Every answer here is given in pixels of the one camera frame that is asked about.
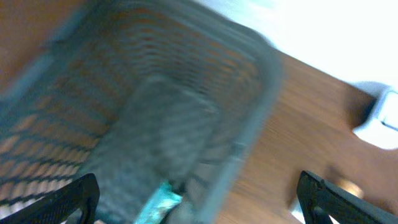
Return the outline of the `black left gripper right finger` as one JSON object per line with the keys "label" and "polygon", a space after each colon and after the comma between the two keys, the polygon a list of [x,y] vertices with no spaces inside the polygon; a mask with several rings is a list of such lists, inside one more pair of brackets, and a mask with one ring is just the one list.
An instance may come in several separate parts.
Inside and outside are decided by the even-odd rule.
{"label": "black left gripper right finger", "polygon": [[303,170],[297,197],[305,224],[396,224],[397,217],[316,174]]}

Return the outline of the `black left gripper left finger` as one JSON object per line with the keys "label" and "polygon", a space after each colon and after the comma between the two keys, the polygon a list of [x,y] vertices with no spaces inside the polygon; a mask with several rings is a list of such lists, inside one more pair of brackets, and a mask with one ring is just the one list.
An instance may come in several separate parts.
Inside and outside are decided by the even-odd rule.
{"label": "black left gripper left finger", "polygon": [[95,175],[89,173],[3,218],[1,223],[63,223],[80,210],[81,215],[75,222],[93,224],[99,198],[98,182]]}

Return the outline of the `teal wet wipes pack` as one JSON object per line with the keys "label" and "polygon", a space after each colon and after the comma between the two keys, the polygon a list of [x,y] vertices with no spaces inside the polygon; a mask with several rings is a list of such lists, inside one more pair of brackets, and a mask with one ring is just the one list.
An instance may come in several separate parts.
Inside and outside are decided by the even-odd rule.
{"label": "teal wet wipes pack", "polygon": [[176,194],[168,182],[161,183],[138,214],[134,224],[160,224],[182,199],[183,197]]}

